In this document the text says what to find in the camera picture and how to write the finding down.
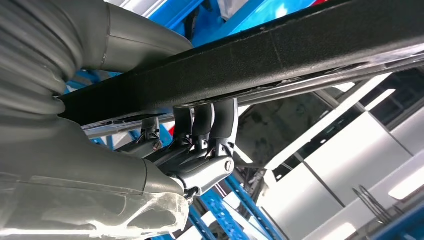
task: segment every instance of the transparent plastic film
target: transparent plastic film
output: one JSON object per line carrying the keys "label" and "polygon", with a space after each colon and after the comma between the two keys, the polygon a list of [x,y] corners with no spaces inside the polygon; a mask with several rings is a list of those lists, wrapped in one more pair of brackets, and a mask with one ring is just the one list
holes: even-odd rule
{"label": "transparent plastic film", "polygon": [[0,173],[0,240],[143,240],[182,229],[188,215],[176,193]]}

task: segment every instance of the red object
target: red object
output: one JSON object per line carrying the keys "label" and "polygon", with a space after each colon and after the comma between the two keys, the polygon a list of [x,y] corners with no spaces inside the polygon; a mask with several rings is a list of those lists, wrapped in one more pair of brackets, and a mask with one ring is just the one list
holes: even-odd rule
{"label": "red object", "polygon": [[169,132],[169,134],[171,134],[171,136],[173,136],[174,135],[174,129],[175,129],[175,126],[173,126],[168,132]]}
{"label": "red object", "polygon": [[322,4],[323,2],[326,2],[327,0],[316,0],[314,3],[312,3],[312,6]]}

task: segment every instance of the bolt head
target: bolt head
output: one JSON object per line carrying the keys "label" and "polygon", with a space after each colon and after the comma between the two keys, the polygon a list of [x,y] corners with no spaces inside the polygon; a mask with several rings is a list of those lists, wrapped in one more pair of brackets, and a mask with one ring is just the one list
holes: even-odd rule
{"label": "bolt head", "polygon": [[154,151],[157,151],[161,148],[162,148],[162,142],[161,141],[156,141],[155,143],[153,143],[153,150]]}

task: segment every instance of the bolt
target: bolt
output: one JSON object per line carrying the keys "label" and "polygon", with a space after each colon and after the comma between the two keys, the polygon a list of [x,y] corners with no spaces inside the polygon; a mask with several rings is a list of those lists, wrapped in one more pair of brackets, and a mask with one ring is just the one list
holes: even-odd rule
{"label": "bolt", "polygon": [[231,172],[232,165],[233,165],[233,163],[232,163],[231,161],[227,161],[227,162],[225,163],[225,170],[226,170],[227,172]]}
{"label": "bolt", "polygon": [[161,141],[156,141],[155,143],[153,143],[153,150],[154,151],[157,151],[161,148],[162,148],[162,142]]}
{"label": "bolt", "polygon": [[193,204],[193,198],[190,197],[189,199],[187,199],[187,203],[189,206],[191,206]]}

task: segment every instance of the metal beam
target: metal beam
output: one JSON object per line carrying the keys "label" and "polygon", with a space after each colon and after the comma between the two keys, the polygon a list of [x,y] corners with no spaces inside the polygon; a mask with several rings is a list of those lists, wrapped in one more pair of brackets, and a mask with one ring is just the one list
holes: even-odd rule
{"label": "metal beam", "polygon": [[268,239],[283,240],[283,237],[279,232],[276,231],[271,222],[267,219],[265,214],[256,206],[256,203],[252,201],[248,193],[243,189],[237,179],[230,175],[225,179],[225,183],[240,199],[241,204],[246,208],[250,215],[254,216],[259,225],[266,232]]}
{"label": "metal beam", "polygon": [[201,216],[193,205],[190,206],[188,219],[193,224],[193,226],[196,227],[204,240],[216,240],[215,236],[212,234],[208,226],[206,226],[206,224],[203,222]]}
{"label": "metal beam", "polygon": [[248,236],[243,232],[242,228],[231,217],[223,205],[222,198],[213,190],[207,191],[200,196],[202,202],[206,205],[207,209],[215,216],[216,221],[222,227],[224,232],[228,235],[229,239],[234,240],[248,240]]}
{"label": "metal beam", "polygon": [[251,104],[410,68],[424,59],[422,9],[422,0],[327,1],[61,96],[61,117],[85,126],[205,100]]}

